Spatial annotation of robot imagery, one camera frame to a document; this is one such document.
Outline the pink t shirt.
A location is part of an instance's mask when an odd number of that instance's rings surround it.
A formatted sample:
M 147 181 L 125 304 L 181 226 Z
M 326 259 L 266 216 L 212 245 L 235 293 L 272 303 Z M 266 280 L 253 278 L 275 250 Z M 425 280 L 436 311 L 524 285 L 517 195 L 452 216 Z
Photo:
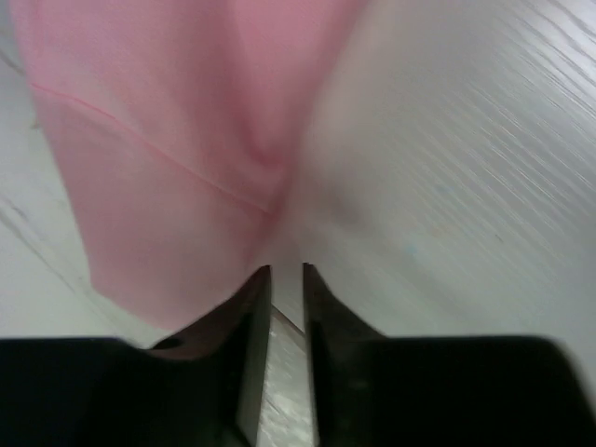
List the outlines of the pink t shirt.
M 360 1 L 13 1 L 93 286 L 178 331 L 263 260 Z

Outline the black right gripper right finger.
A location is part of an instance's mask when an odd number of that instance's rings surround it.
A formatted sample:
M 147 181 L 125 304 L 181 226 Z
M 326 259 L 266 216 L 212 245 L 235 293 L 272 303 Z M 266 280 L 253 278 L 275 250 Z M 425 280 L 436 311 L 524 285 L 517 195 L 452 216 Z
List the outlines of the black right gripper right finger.
M 525 335 L 390 337 L 303 267 L 319 446 L 591 446 L 595 412 L 554 342 Z

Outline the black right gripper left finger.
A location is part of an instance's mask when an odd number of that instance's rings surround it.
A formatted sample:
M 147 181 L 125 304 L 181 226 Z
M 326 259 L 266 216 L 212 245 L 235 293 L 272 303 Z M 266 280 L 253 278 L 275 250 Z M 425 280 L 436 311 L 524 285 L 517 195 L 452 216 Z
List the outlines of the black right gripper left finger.
M 253 446 L 271 314 L 271 271 L 233 298 L 238 325 L 209 354 L 172 359 L 188 332 L 155 350 L 115 338 L 1 343 L 5 446 Z

